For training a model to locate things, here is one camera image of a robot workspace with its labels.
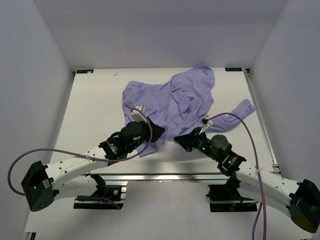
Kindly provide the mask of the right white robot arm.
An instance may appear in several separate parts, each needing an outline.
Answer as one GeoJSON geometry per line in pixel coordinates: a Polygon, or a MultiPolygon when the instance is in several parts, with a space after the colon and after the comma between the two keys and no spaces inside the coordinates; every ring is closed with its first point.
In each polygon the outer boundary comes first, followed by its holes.
{"type": "Polygon", "coordinates": [[[232,150],[224,135],[207,138],[200,128],[176,136],[174,141],[184,150],[198,150],[218,163],[217,168],[229,179],[226,195],[240,196],[265,203],[288,216],[299,228],[316,233],[320,226],[320,190],[310,180],[302,182],[283,178],[256,166],[232,150]]]}

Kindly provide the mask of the lilac zip jacket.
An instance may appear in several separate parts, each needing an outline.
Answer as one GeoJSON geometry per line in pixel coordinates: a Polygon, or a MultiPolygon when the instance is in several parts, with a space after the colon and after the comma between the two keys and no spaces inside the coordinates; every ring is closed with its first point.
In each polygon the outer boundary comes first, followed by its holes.
{"type": "Polygon", "coordinates": [[[122,92],[125,123],[133,121],[131,108],[144,105],[145,115],[157,126],[165,128],[161,143],[202,128],[201,119],[209,113],[214,99],[214,71],[201,65],[175,74],[163,84],[130,81],[122,92]]]}

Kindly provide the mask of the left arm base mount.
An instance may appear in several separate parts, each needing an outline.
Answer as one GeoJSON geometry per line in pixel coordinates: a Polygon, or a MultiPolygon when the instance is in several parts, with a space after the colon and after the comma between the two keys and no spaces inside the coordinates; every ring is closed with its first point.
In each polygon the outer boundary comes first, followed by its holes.
{"type": "Polygon", "coordinates": [[[124,186],[106,184],[99,174],[86,174],[95,181],[93,194],[80,195],[75,198],[73,208],[82,210],[121,210],[124,205],[124,186]]]}

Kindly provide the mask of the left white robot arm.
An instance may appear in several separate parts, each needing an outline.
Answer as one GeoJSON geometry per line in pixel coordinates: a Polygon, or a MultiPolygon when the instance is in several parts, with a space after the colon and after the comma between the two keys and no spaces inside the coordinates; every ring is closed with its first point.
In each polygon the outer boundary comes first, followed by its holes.
{"type": "Polygon", "coordinates": [[[125,161],[139,147],[144,152],[164,132],[150,119],[131,121],[87,153],[72,153],[71,158],[56,163],[33,163],[21,182],[30,211],[38,212],[64,198],[106,198],[105,181],[91,171],[125,161]]]}

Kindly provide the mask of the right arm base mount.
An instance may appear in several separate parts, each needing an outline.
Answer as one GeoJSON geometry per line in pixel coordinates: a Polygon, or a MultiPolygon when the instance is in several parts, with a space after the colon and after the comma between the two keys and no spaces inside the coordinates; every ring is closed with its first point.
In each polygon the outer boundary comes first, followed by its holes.
{"type": "Polygon", "coordinates": [[[224,184],[208,185],[206,197],[211,213],[256,212],[258,202],[240,195],[240,181],[230,177],[224,184]]]}

